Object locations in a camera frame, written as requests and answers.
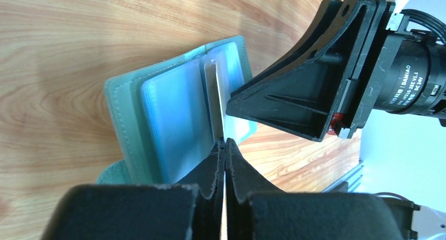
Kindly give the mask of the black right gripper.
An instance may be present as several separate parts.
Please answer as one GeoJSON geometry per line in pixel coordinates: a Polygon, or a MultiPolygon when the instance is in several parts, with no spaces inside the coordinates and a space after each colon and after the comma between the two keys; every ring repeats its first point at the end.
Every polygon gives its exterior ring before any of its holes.
{"type": "MultiPolygon", "coordinates": [[[[235,98],[302,57],[329,28],[343,1],[323,0],[301,39],[241,86],[235,98]]],[[[328,71],[344,73],[326,132],[350,138],[371,111],[436,118],[445,125],[445,24],[395,2],[362,0],[348,28],[326,52],[328,71]]]]}

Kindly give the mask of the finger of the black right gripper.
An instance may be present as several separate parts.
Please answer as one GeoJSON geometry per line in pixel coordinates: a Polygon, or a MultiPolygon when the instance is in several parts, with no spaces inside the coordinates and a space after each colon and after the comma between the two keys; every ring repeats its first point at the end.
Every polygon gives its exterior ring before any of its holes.
{"type": "Polygon", "coordinates": [[[346,107],[378,29],[378,0],[343,0],[304,55],[227,103],[226,113],[319,142],[346,107]]]}

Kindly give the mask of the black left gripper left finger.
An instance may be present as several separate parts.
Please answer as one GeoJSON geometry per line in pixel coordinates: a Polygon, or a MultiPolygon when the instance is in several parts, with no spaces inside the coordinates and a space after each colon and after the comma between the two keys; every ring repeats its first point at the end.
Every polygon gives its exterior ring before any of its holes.
{"type": "Polygon", "coordinates": [[[225,141],[175,184],[78,185],[60,200],[43,239],[219,239],[225,141]]]}

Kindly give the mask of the silver credit card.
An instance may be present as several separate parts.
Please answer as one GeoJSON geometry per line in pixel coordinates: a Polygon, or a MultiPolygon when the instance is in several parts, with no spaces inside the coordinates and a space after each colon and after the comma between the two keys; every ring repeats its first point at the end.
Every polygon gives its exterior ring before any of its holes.
{"type": "MultiPolygon", "coordinates": [[[[223,120],[220,106],[218,64],[211,60],[205,65],[205,79],[209,106],[209,117],[212,127],[212,136],[216,141],[224,136],[223,120]]],[[[227,235],[227,206],[226,206],[226,184],[223,184],[222,217],[220,227],[220,239],[228,239],[227,235]]]]}

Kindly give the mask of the teal card holder wallet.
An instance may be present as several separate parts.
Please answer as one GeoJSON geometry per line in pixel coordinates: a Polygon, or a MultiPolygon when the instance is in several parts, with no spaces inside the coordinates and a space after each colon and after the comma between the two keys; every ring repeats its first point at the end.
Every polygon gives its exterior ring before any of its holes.
{"type": "Polygon", "coordinates": [[[252,77],[242,36],[207,43],[166,61],[109,78],[104,95],[123,159],[99,184],[173,184],[209,154],[215,142],[205,65],[218,64],[219,93],[252,77]]]}

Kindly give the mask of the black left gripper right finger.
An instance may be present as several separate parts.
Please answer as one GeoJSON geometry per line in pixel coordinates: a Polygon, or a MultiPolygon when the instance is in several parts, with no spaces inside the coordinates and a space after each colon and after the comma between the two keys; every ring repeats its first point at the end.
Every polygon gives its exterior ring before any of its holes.
{"type": "Polygon", "coordinates": [[[226,140],[229,239],[403,239],[383,198],[358,193],[287,193],[226,140]]]}

